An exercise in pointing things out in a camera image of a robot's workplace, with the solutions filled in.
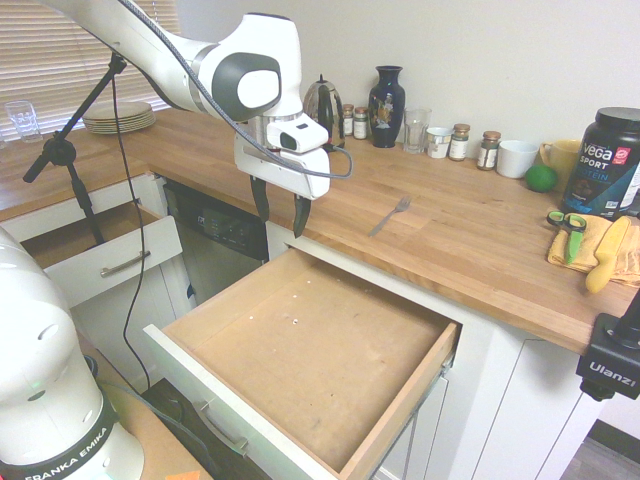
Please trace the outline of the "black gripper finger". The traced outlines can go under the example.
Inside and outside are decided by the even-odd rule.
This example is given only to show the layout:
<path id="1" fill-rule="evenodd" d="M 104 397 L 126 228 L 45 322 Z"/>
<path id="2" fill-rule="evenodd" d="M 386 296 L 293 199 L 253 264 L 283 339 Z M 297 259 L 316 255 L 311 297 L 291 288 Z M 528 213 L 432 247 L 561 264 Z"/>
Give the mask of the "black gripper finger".
<path id="1" fill-rule="evenodd" d="M 311 200 L 301 195 L 294 195 L 295 217 L 293 222 L 293 233 L 295 238 L 299 238 L 306 227 L 310 212 Z"/>
<path id="2" fill-rule="evenodd" d="M 266 182 L 263 179 L 252 176 L 251 190 L 258 216 L 262 222 L 269 220 L 269 202 L 266 193 Z"/>

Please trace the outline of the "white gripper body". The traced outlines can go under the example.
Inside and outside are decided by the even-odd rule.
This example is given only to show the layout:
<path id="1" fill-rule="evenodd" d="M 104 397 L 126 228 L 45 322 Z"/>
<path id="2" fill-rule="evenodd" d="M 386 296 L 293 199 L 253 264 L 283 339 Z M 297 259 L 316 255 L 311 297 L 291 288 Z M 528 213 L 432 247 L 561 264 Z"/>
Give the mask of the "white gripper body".
<path id="1" fill-rule="evenodd" d="M 282 150 L 279 155 L 295 166 L 325 174 L 330 172 L 329 157 L 322 148 L 303 154 Z M 240 171 L 310 200 L 320 198 L 330 189 L 329 178 L 300 173 L 274 163 L 240 135 L 234 139 L 234 160 Z"/>

